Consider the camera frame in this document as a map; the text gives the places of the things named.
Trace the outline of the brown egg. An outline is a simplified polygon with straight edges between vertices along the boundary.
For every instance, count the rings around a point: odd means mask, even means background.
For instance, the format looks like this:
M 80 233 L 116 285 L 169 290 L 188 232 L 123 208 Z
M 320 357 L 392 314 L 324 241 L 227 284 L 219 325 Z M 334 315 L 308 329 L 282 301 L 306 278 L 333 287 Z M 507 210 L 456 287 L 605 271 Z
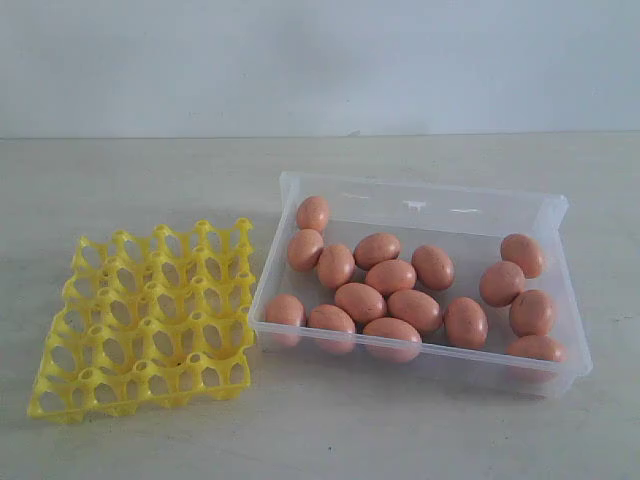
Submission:
M 535 360 L 564 362 L 567 358 L 566 348 L 549 336 L 528 335 L 514 340 L 506 350 L 511 356 Z M 541 384 L 557 376 L 549 371 L 536 371 L 530 368 L 510 367 L 509 374 L 523 382 Z
M 330 217 L 327 200 L 322 196 L 307 197 L 298 207 L 296 224 L 300 230 L 311 229 L 322 233 Z
M 354 249 L 356 265 L 362 270 L 386 260 L 396 259 L 401 252 L 401 242 L 393 234 L 377 232 L 363 238 Z
M 399 290 L 413 289 L 416 283 L 414 267 L 401 259 L 391 259 L 374 265 L 365 276 L 365 283 L 383 296 Z
M 449 255 L 435 245 L 421 245 L 412 255 L 411 264 L 419 281 L 430 290 L 450 288 L 455 279 L 454 264 Z
M 341 308 L 330 304 L 322 304 L 315 307 L 310 313 L 307 326 L 341 333 L 356 333 L 355 323 L 349 314 Z M 355 346 L 353 340 L 336 341 L 317 339 L 316 344 L 321 349 L 335 355 L 348 354 L 353 351 Z
M 280 294 L 272 298 L 265 309 L 265 321 L 293 327 L 305 327 L 307 316 L 301 301 L 290 294 Z M 297 334 L 272 333 L 271 338 L 283 347 L 294 347 L 300 341 Z
M 389 315 L 428 335 L 442 326 L 440 305 L 430 295 L 414 289 L 398 290 L 387 299 Z
M 527 279 L 539 277 L 545 270 L 546 257 L 540 244 L 532 237 L 512 233 L 500 245 L 501 258 L 518 265 Z
M 312 270 L 322 253 L 324 240 L 321 234 L 313 229 L 299 230 L 289 241 L 287 260 L 289 266 L 298 272 Z
M 479 282 L 482 300 L 492 307 L 510 305 L 525 288 L 522 269 L 511 261 L 499 261 L 488 267 Z
M 330 289 L 337 289 L 348 283 L 353 276 L 354 269 L 354 256 L 344 244 L 332 244 L 325 247 L 316 266 L 319 282 Z
M 469 297 L 455 298 L 445 309 L 443 322 L 451 345 L 466 349 L 480 349 L 485 345 L 488 320 L 475 300 Z
M 555 323 L 553 299 L 546 292 L 530 289 L 519 294 L 509 310 L 509 324 L 518 337 L 547 335 Z
M 421 336 L 415 327 L 404 320 L 394 317 L 375 319 L 364 327 L 363 334 L 389 340 L 384 345 L 366 345 L 368 353 L 375 358 L 407 363 L 420 353 Z
M 364 283 L 351 282 L 342 285 L 335 292 L 334 303 L 355 323 L 361 325 L 385 317 L 387 313 L 384 297 Z

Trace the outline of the clear plastic bin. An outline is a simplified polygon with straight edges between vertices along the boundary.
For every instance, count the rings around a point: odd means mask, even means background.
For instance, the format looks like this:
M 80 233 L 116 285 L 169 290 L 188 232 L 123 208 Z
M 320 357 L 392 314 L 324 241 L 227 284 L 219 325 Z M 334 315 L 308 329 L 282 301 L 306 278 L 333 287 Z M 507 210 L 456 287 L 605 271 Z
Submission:
M 593 367 L 560 195 L 285 172 L 262 342 L 394 380 L 553 397 Z

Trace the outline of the yellow plastic egg tray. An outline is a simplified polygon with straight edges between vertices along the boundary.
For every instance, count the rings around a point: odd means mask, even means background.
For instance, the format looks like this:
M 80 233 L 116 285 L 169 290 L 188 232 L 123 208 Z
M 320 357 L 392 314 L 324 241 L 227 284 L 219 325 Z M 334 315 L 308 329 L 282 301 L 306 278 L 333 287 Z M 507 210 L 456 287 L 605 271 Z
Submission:
M 81 237 L 28 415 L 72 423 L 248 388 L 251 227 L 246 218 L 227 229 L 201 220 L 186 232 L 159 225 L 146 237 Z

